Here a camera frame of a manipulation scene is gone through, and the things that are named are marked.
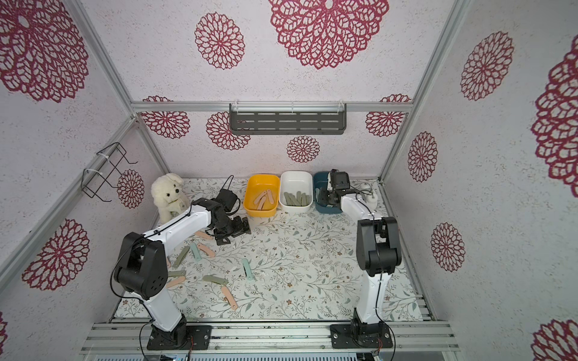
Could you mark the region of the dark teal storage box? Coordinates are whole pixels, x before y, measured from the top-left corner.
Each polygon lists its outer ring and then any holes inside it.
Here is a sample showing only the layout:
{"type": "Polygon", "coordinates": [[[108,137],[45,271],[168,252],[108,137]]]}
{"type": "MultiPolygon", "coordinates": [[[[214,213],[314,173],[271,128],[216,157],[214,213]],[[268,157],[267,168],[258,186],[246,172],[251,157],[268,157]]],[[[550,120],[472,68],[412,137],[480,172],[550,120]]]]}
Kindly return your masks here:
{"type": "Polygon", "coordinates": [[[328,171],[320,171],[314,174],[313,176],[313,185],[315,191],[315,200],[314,205],[316,211],[320,214],[341,214],[342,210],[335,205],[328,205],[324,200],[325,192],[327,191],[328,187],[328,171]]]}

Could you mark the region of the mint green fruit knife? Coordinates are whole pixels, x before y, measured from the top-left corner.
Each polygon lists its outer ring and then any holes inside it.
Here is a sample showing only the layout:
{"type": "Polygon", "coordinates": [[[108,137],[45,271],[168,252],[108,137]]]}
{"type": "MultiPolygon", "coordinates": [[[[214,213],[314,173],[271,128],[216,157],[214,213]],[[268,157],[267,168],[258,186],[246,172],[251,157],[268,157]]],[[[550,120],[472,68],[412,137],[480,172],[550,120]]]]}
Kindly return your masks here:
{"type": "Polygon", "coordinates": [[[249,261],[247,259],[243,259],[242,265],[243,265],[243,269],[245,271],[245,276],[246,276],[247,280],[248,281],[254,281],[255,278],[254,278],[254,274],[252,272],[251,265],[250,265],[249,261]]]}
{"type": "Polygon", "coordinates": [[[200,254],[200,249],[197,247],[197,244],[196,244],[196,243],[191,243],[191,244],[190,244],[190,247],[191,247],[191,251],[192,251],[192,253],[193,253],[193,255],[194,255],[194,260],[195,260],[196,262],[200,262],[200,261],[202,260],[202,256],[201,256],[201,254],[200,254]]]}

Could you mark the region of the white storage box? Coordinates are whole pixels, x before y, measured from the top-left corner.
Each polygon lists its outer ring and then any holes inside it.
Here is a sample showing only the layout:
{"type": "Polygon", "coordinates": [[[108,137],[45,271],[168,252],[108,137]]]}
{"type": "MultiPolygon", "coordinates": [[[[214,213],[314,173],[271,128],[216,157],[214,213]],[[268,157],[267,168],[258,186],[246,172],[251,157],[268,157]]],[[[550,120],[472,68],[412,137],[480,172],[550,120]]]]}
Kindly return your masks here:
{"type": "Polygon", "coordinates": [[[280,177],[279,190],[279,207],[282,211],[290,214],[301,214],[308,212],[313,204],[313,178],[306,171],[285,171],[280,177]],[[284,192],[293,193],[296,197],[297,192],[305,193],[312,196],[310,205],[307,206],[288,206],[285,204],[284,192]]]}

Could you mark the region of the yellow storage box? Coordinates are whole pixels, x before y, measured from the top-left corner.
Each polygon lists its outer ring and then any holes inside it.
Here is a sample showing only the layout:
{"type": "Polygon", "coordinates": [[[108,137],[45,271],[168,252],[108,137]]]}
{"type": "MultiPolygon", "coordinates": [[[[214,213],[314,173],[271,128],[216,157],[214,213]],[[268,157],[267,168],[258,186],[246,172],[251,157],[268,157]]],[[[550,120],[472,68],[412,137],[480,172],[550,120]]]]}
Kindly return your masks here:
{"type": "Polygon", "coordinates": [[[252,218],[271,218],[277,212],[280,178],[273,174],[256,174],[249,178],[243,202],[252,218]]]}

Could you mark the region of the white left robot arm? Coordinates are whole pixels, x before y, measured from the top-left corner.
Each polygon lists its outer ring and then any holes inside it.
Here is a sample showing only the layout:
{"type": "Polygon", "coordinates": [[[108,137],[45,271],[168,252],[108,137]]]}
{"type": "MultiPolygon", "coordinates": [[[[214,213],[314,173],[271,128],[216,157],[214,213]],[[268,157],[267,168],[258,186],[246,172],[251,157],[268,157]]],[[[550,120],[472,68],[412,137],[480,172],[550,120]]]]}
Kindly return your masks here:
{"type": "Polygon", "coordinates": [[[210,230],[218,245],[228,245],[230,239],[249,234],[248,219],[234,216],[239,208],[239,197],[223,188],[213,199],[193,201],[183,214],[156,229],[124,237],[111,281],[144,305],[157,331],[174,332],[186,326],[186,317],[166,287],[166,256],[200,230],[210,230]]]}

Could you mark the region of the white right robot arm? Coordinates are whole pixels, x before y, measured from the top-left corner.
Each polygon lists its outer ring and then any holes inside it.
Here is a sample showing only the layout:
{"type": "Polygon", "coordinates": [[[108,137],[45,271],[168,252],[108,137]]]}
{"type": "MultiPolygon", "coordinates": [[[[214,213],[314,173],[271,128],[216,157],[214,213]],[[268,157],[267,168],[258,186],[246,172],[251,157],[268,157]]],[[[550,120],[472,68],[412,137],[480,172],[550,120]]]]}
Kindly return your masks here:
{"type": "Polygon", "coordinates": [[[355,319],[362,325],[377,324],[388,282],[402,261],[397,220],[377,211],[378,196],[371,185],[356,188],[348,173],[336,169],[328,173],[318,201],[337,207],[357,224],[355,255],[364,277],[355,319]]]}

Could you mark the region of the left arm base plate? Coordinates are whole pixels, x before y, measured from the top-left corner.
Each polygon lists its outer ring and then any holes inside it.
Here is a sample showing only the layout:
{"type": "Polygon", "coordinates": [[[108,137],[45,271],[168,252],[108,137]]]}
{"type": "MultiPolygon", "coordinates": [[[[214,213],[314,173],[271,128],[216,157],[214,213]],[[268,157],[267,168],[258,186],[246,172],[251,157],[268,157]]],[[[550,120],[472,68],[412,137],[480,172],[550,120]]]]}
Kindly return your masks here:
{"type": "Polygon", "coordinates": [[[208,350],[211,326],[182,326],[171,332],[152,327],[147,350],[208,350]]]}

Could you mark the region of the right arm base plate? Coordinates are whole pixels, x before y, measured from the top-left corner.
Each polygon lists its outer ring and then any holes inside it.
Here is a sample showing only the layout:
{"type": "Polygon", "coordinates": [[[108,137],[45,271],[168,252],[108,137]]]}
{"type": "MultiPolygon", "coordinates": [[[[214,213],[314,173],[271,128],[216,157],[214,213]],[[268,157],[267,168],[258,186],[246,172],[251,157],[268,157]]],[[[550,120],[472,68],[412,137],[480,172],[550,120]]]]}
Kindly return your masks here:
{"type": "Polygon", "coordinates": [[[331,344],[334,349],[393,348],[393,337],[385,323],[331,324],[331,344]]]}

